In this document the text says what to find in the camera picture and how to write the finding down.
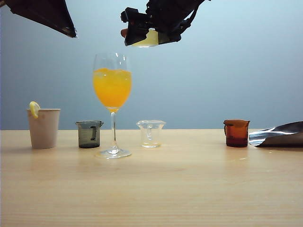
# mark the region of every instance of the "blue-gray wall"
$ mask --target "blue-gray wall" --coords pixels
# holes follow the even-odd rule
[[[91,80],[96,52],[131,58],[133,89],[119,129],[143,119],[166,128],[222,128],[224,119],[267,128],[303,120],[303,1],[205,1],[178,43],[125,47],[120,13],[142,0],[66,0],[79,38],[1,8],[1,128],[27,129],[31,100],[61,108],[60,129],[108,111]]]

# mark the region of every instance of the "paper cup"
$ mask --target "paper cup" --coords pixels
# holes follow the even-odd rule
[[[35,119],[27,109],[32,148],[53,148],[57,143],[60,109],[39,109]]]

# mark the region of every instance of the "mug handle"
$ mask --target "mug handle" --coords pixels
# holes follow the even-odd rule
[[[97,128],[96,126],[91,126],[90,128],[93,129],[92,138],[90,138],[90,140],[96,140]]]
[[[224,134],[226,135],[226,124],[224,123]]]
[[[147,139],[152,140],[152,125],[147,125]]]

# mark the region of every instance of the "lemon slice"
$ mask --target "lemon slice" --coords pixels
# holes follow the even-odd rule
[[[31,101],[29,103],[29,108],[30,108],[30,112],[32,113],[33,117],[35,119],[37,119],[38,118],[38,111],[39,111],[39,109],[41,109],[39,104],[36,103],[35,101]]]

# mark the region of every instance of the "wine glass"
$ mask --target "wine glass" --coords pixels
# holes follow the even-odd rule
[[[127,100],[132,87],[132,73],[128,58],[122,53],[96,54],[93,71],[93,87],[100,102],[111,115],[112,146],[98,152],[97,157],[118,158],[131,155],[120,149],[116,142],[116,113]]]

